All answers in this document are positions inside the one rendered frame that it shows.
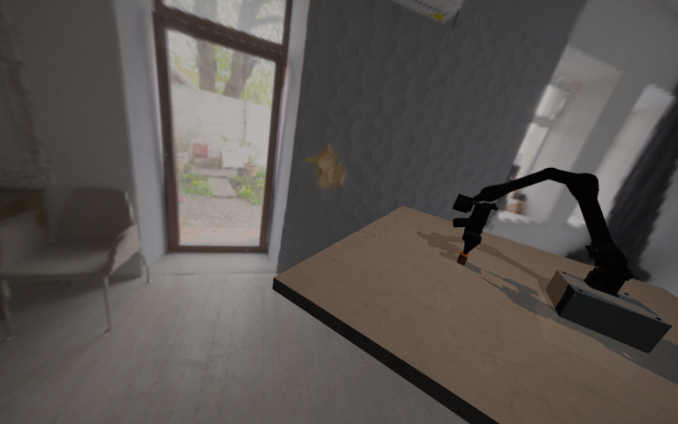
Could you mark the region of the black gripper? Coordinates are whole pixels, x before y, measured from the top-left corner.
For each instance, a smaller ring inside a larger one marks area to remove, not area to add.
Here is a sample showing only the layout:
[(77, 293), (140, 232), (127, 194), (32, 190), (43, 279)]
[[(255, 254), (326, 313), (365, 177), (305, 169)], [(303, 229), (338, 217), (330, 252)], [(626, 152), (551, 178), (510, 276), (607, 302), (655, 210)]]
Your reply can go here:
[(487, 221), (487, 219), (477, 218), (473, 215), (471, 215), (470, 219), (470, 228), (469, 230), (468, 228), (464, 228), (463, 233), (464, 254), (467, 254), (472, 248), (480, 243), (481, 237), (479, 234), (481, 234), (482, 229), (484, 229)]

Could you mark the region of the orange block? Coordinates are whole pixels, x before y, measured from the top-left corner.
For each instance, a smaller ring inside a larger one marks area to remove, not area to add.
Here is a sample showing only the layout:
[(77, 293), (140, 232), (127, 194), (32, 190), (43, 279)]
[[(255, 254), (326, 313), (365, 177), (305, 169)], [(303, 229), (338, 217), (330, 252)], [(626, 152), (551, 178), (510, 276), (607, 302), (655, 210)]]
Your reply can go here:
[(466, 262), (466, 260), (467, 260), (467, 258), (468, 258), (468, 253), (467, 253), (467, 254), (464, 254), (464, 253), (463, 253), (463, 250), (461, 250), (461, 252), (460, 252), (460, 254), (459, 254), (459, 256), (458, 256), (457, 262), (464, 265), (465, 262)]

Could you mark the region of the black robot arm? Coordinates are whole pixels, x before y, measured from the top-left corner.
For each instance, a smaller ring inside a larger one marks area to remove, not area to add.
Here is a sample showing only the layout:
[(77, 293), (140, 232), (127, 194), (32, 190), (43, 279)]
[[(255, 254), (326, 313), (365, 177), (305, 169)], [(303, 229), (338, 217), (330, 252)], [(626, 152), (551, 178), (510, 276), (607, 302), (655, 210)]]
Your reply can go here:
[(591, 245), (586, 246), (586, 248), (589, 252), (588, 256), (595, 261), (595, 266), (598, 268), (589, 271), (584, 281), (594, 290), (619, 298), (620, 296), (617, 293), (624, 282), (629, 281), (634, 276), (627, 267), (626, 257), (612, 241), (607, 228), (598, 201), (599, 180), (596, 176), (588, 173), (576, 174), (565, 170), (546, 168), (514, 179), (514, 181), (506, 184), (485, 187), (473, 198), (458, 194), (453, 209), (467, 213), (467, 211), (471, 212), (472, 206), (475, 204), (471, 214), (477, 218), (488, 219), (492, 209), (498, 210), (496, 204), (477, 202), (495, 201), (507, 193), (548, 179), (566, 184), (573, 197), (577, 199), (585, 224), (587, 224), (591, 236)]

